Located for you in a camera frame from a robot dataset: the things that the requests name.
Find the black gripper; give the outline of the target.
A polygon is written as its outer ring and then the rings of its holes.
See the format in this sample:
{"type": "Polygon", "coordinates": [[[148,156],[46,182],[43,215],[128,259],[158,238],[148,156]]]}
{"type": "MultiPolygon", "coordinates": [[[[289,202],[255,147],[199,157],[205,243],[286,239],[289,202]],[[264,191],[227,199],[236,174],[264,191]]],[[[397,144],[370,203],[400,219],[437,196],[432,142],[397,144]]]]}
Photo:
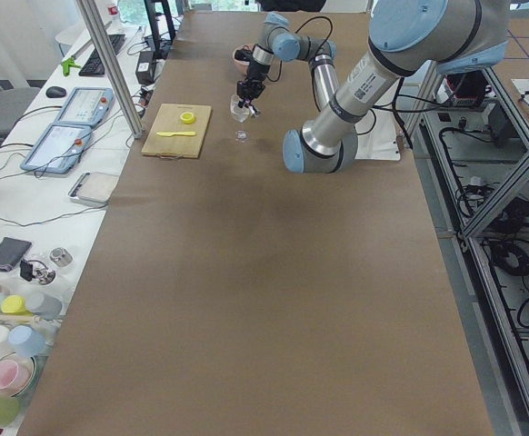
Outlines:
{"type": "Polygon", "coordinates": [[[250,99],[246,98],[258,98],[264,90],[265,85],[261,80],[245,78],[242,81],[238,81],[236,94],[240,98],[239,107],[241,109],[249,109],[251,117],[258,117],[261,112],[250,99]]]}

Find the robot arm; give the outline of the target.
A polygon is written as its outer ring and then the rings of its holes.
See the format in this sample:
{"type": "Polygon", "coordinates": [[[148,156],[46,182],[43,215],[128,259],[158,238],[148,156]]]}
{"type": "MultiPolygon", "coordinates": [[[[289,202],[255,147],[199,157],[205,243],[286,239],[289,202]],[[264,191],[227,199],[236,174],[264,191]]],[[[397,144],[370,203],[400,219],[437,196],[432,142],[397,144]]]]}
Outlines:
{"type": "Polygon", "coordinates": [[[247,75],[238,82],[236,108],[256,115],[275,58],[309,64],[320,114],[284,136],[285,167],[294,173],[336,173],[355,158],[354,129],[394,82],[425,62],[439,74],[460,74],[498,64],[507,47],[506,1],[381,1],[369,23],[368,51],[338,83],[334,44],[289,30],[282,15],[266,16],[247,75]]]}

